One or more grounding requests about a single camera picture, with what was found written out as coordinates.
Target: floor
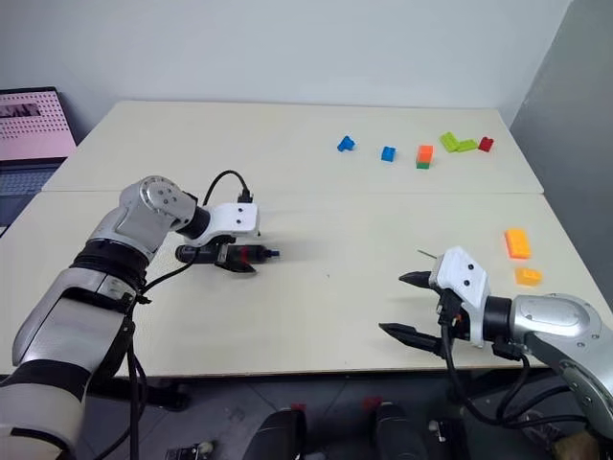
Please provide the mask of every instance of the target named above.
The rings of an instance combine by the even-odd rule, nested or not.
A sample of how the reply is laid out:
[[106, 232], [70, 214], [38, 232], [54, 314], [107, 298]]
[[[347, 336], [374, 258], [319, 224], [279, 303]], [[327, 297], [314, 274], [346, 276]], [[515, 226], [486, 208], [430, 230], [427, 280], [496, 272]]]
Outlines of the floor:
[[[519, 399], [557, 385], [558, 378], [527, 385]], [[444, 374], [352, 375], [306, 378], [220, 379], [192, 382], [185, 387], [192, 397], [183, 412], [148, 408], [140, 423], [141, 458], [164, 459], [167, 449], [216, 441], [212, 460], [241, 459], [251, 436], [273, 411], [299, 404], [306, 412], [309, 444], [317, 446], [310, 460], [375, 459], [368, 440], [369, 416], [380, 401], [401, 405], [428, 446], [430, 459], [450, 458], [444, 445], [427, 430], [433, 416], [441, 416], [449, 405]], [[483, 410], [495, 406], [500, 395], [477, 400]], [[568, 395], [559, 395], [541, 407], [547, 415], [578, 413]], [[78, 459], [91, 459], [125, 429], [128, 407], [125, 402], [90, 398]], [[538, 460], [549, 456], [521, 432], [484, 426], [465, 417], [472, 460]], [[569, 432], [576, 425], [566, 426]], [[108, 458], [128, 457], [124, 443]]]

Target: laptop screen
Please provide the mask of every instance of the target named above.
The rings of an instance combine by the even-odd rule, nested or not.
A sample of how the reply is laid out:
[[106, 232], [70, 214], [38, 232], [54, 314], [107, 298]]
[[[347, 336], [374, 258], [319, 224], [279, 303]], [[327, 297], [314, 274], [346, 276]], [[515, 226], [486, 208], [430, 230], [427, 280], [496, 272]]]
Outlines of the laptop screen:
[[0, 161], [65, 158], [76, 148], [54, 88], [0, 90]]

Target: orange block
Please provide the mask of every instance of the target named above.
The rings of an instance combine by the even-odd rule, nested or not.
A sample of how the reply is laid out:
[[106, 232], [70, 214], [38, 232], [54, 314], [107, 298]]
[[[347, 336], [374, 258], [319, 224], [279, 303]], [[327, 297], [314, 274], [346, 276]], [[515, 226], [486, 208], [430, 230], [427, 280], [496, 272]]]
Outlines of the orange block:
[[510, 228], [505, 232], [509, 255], [513, 259], [530, 259], [530, 245], [528, 235], [521, 228]]
[[543, 274], [530, 268], [516, 268], [515, 281], [518, 285], [536, 286], [543, 280]]
[[420, 146], [418, 149], [418, 163], [432, 163], [432, 155], [434, 155], [433, 146]]

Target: robotic arm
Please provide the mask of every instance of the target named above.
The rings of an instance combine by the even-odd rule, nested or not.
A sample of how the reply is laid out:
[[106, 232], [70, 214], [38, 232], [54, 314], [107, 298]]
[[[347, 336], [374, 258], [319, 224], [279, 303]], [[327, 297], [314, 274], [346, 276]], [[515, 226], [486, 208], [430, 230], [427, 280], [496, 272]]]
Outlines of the robotic arm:
[[477, 347], [493, 342], [500, 357], [531, 354], [568, 383], [589, 425], [613, 439], [613, 333], [587, 302], [565, 294], [491, 296], [488, 275], [461, 247], [448, 249], [431, 272], [407, 273], [400, 280], [440, 294], [443, 339], [399, 324], [380, 325], [385, 332], [441, 357], [445, 348], [451, 351], [446, 334]]
[[253, 203], [198, 207], [161, 176], [127, 187], [21, 326], [0, 383], [0, 457], [70, 458], [92, 377], [113, 376], [134, 333], [129, 309], [170, 231], [186, 244], [255, 236]]

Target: white wall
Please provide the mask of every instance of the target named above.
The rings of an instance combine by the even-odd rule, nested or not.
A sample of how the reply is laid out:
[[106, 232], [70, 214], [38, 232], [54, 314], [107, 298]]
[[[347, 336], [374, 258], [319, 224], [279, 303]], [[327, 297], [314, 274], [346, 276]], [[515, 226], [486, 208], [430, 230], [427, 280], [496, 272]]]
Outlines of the white wall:
[[571, 0], [0, 0], [0, 87], [78, 129], [120, 99], [498, 107], [510, 124]]

